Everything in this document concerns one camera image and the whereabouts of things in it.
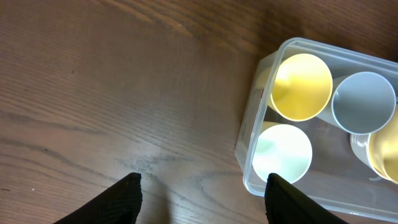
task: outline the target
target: white cup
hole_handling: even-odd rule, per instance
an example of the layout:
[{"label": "white cup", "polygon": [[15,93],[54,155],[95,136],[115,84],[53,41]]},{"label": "white cup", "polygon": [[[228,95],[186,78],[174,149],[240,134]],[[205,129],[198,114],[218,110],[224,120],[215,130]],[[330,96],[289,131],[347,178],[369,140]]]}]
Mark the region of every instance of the white cup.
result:
[{"label": "white cup", "polygon": [[271,173],[279,174],[293,184],[310,168],[311,142],[307,135],[289,124],[263,122],[253,157],[256,174],[267,182]]}]

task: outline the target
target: clear plastic container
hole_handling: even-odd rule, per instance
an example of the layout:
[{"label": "clear plastic container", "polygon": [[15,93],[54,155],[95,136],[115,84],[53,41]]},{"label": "clear plastic container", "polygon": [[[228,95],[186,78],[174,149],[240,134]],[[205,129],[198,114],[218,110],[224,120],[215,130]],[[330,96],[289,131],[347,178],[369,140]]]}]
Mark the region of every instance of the clear plastic container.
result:
[{"label": "clear plastic container", "polygon": [[321,58],[333,78],[363,71],[381,74],[397,93],[398,63],[302,38],[285,41],[278,51],[259,62],[239,130],[235,155],[245,187],[254,195],[264,196],[266,183],[252,167],[262,122],[291,124],[307,134],[313,147],[310,169],[294,183],[296,188],[326,209],[398,223],[398,185],[378,178],[354,155],[347,132],[318,118],[288,121],[267,107],[281,61],[301,53]]}]

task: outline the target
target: stacked cups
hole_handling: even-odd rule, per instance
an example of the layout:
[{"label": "stacked cups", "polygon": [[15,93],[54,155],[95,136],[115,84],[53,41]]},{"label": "stacked cups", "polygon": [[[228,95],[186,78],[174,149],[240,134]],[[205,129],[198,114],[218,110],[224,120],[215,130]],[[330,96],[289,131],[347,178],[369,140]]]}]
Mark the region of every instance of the stacked cups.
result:
[{"label": "stacked cups", "polygon": [[[396,95],[383,76],[359,72],[332,79],[320,58],[297,54],[279,66],[269,107],[291,121],[316,116],[345,130],[354,154],[381,177],[398,183]],[[276,172],[293,183],[306,173],[311,159],[310,141],[301,130],[264,122],[253,157],[262,180]]]}]

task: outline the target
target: table surface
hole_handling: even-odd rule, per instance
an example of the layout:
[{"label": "table surface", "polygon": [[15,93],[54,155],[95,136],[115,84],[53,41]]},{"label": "table surface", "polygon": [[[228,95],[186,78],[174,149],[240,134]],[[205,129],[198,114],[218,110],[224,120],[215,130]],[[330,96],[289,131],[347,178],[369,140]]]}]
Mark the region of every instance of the table surface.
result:
[{"label": "table surface", "polygon": [[259,59],[306,37],[396,61],[397,6],[0,1],[0,223],[52,223],[130,172],[138,223],[267,223],[234,156]]}]

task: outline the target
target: yellow cup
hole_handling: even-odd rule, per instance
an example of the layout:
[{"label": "yellow cup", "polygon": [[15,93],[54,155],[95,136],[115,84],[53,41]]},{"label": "yellow cup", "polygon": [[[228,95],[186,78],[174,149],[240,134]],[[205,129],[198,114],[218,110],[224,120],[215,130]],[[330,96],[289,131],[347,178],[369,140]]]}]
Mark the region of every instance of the yellow cup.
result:
[{"label": "yellow cup", "polygon": [[370,137],[373,166],[398,184],[398,107],[391,121]]},{"label": "yellow cup", "polygon": [[312,54],[297,54],[279,66],[269,106],[291,121],[306,121],[328,104],[333,82],[328,66]]}]

